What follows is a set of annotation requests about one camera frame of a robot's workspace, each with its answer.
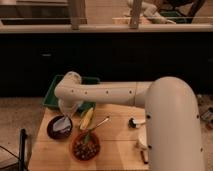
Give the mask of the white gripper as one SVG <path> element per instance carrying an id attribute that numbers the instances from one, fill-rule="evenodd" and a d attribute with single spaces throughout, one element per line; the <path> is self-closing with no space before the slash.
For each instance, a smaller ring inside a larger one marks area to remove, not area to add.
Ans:
<path id="1" fill-rule="evenodd" d="M 71 103 L 67 103 L 63 100 L 58 101 L 58 106 L 61 113 L 68 117 L 72 117 L 82 104 L 83 104 L 82 101 L 75 101 Z"/>

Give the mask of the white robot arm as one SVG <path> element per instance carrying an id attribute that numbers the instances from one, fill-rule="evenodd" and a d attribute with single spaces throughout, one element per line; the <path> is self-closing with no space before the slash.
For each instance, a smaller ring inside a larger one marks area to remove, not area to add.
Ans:
<path id="1" fill-rule="evenodd" d="M 145 110 L 149 169 L 205 171 L 199 109 L 195 93 L 183 80 L 102 82 L 87 85 L 67 73 L 54 90 L 60 110 L 78 101 L 135 106 Z"/>

